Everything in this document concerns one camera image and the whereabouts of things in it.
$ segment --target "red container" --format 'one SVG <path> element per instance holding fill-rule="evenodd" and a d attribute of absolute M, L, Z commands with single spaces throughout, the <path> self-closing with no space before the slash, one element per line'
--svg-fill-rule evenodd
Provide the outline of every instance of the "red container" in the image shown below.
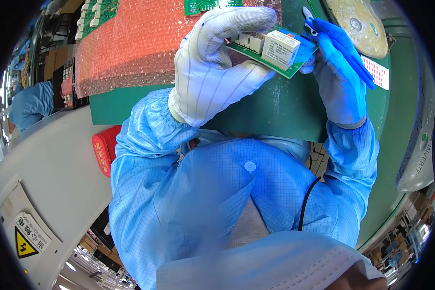
<path fill-rule="evenodd" d="M 92 136 L 92 146 L 101 172 L 110 177 L 111 163 L 116 158 L 116 136 L 121 131 L 121 125 L 116 125 Z"/>

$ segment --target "yellow warning triangle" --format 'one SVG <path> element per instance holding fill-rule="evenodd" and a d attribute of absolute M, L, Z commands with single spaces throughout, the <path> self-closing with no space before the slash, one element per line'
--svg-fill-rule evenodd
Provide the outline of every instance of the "yellow warning triangle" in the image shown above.
<path fill-rule="evenodd" d="M 37 249 L 29 243 L 29 241 L 24 237 L 24 235 L 19 231 L 17 226 L 15 226 L 16 235 L 16 252 L 18 258 L 26 258 L 39 253 Z"/>

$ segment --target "tiled floor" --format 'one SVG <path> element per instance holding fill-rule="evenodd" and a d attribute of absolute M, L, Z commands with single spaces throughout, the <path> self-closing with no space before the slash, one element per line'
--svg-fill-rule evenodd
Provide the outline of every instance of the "tiled floor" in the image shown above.
<path fill-rule="evenodd" d="M 329 154 L 327 154 L 324 145 L 321 143 L 311 143 L 311 154 L 306 161 L 306 167 L 314 173 L 315 176 L 320 176 L 320 181 L 324 181 L 324 173 L 327 169 L 327 161 Z"/>

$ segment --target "blue pen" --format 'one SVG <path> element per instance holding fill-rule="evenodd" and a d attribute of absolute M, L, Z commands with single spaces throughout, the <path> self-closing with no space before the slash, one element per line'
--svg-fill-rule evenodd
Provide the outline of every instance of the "blue pen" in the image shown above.
<path fill-rule="evenodd" d="M 305 20 L 306 24 L 308 24 L 312 29 L 313 23 L 310 20 Z M 354 71 L 358 74 L 358 76 L 364 81 L 364 83 L 371 89 L 375 89 L 376 85 L 373 80 L 374 77 L 369 73 L 369 71 L 364 67 L 364 64 L 354 58 L 348 51 L 335 39 L 331 39 L 333 46 L 342 53 L 345 60 L 348 64 L 354 69 Z"/>

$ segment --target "warning sign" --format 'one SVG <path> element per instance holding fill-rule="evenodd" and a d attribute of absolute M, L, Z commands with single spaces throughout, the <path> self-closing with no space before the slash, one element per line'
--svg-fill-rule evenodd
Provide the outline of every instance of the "warning sign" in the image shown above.
<path fill-rule="evenodd" d="M 24 235 L 19 231 L 17 226 L 15 226 L 15 236 L 16 236 L 16 253 L 18 258 L 26 258 L 38 254 L 34 246 L 29 243 L 29 241 L 24 237 Z"/>
<path fill-rule="evenodd" d="M 19 213 L 14 222 L 18 258 L 26 258 L 46 250 L 51 239 L 29 213 Z"/>

